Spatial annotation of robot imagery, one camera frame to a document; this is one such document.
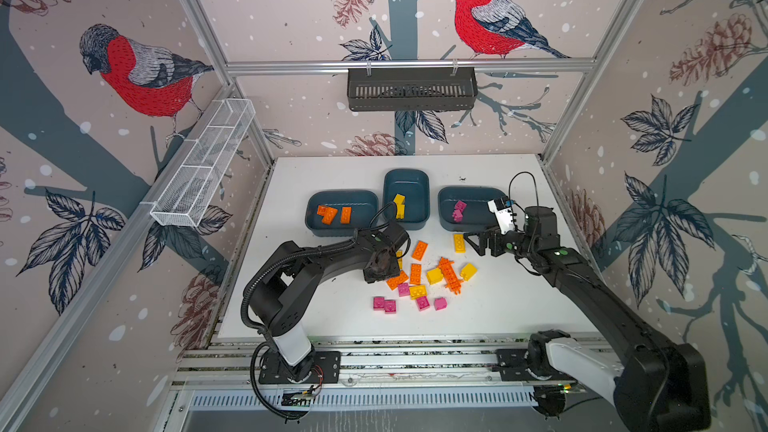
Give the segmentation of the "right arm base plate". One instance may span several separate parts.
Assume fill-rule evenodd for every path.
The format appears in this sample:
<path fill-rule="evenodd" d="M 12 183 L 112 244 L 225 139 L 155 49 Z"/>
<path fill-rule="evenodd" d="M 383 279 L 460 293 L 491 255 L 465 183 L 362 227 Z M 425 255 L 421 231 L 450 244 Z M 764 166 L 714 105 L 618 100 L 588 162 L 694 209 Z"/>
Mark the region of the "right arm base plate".
<path fill-rule="evenodd" d="M 504 382 L 576 382 L 573 377 L 557 371 L 546 361 L 530 358 L 527 349 L 497 349 L 495 354 L 497 358 L 496 370 Z"/>

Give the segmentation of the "orange long lego diagonal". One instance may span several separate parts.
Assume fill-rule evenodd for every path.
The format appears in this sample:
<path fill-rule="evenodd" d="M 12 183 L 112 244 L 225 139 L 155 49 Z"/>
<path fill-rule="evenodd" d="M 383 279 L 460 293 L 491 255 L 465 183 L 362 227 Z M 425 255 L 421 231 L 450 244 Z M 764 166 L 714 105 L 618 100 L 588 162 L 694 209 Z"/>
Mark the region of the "orange long lego diagonal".
<path fill-rule="evenodd" d="M 404 272 L 400 271 L 400 274 L 397 277 L 390 278 L 386 281 L 386 284 L 391 290 L 397 289 L 401 284 L 407 283 L 409 280 L 409 276 Z"/>

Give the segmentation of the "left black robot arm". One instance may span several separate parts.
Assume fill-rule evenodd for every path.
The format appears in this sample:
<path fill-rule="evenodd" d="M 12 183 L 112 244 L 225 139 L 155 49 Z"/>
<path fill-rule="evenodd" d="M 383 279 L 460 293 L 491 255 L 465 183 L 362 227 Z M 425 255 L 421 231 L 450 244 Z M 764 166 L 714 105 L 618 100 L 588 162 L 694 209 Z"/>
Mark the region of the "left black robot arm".
<path fill-rule="evenodd" d="M 284 366 L 302 370 L 312 365 L 314 347 L 301 320 L 322 283 L 353 271 L 360 271 L 367 284 L 400 275 L 399 251 L 411 239 L 395 220 L 379 225 L 381 214 L 341 242 L 316 247 L 282 243 L 244 287 L 243 325 L 260 334 Z"/>

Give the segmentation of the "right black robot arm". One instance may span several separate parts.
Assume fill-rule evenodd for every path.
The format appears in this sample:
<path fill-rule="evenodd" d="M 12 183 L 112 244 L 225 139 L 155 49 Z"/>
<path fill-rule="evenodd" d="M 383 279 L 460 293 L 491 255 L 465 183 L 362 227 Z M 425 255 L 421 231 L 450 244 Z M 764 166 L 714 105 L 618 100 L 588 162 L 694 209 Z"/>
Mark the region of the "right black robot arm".
<path fill-rule="evenodd" d="M 630 431 L 703 431 L 711 425 L 706 366 L 689 344 L 676 344 L 641 319 L 598 277 L 575 249 L 561 245 L 554 211 L 525 209 L 518 227 L 511 204 L 492 200 L 496 225 L 463 237 L 483 256 L 512 255 L 566 296 L 615 353 L 609 359 L 560 330 L 534 333 L 526 369 L 536 379 L 566 375 L 614 406 Z"/>

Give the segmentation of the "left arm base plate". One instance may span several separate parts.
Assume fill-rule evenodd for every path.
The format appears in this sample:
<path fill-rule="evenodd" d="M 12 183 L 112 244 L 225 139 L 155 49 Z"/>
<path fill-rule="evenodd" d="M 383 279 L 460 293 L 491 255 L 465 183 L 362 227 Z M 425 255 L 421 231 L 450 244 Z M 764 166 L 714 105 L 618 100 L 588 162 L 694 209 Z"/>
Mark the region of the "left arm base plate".
<path fill-rule="evenodd" d="M 337 384 L 341 368 L 339 351 L 314 351 L 295 366 L 289 366 L 273 350 L 257 360 L 260 385 Z"/>

